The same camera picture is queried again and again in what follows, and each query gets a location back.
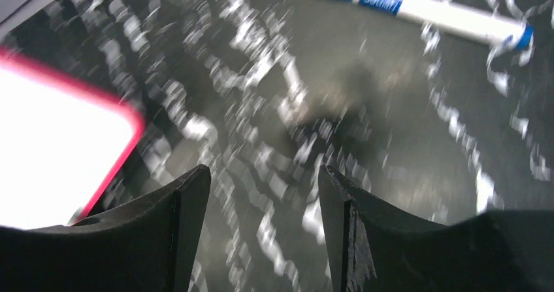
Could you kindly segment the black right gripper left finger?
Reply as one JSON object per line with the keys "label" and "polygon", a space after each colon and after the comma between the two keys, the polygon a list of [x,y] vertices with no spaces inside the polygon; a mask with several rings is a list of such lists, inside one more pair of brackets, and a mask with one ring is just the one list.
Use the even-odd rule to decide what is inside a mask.
{"label": "black right gripper left finger", "polygon": [[210,184],[198,165],[70,227],[2,227],[1,290],[187,291]]}

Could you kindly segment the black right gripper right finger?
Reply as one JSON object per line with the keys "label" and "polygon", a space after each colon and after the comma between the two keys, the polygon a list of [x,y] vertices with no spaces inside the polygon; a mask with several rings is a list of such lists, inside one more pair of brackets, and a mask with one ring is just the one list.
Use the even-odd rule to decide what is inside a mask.
{"label": "black right gripper right finger", "polygon": [[493,210],[447,226],[332,167],[320,168],[318,184],[335,291],[553,290],[550,210]]}

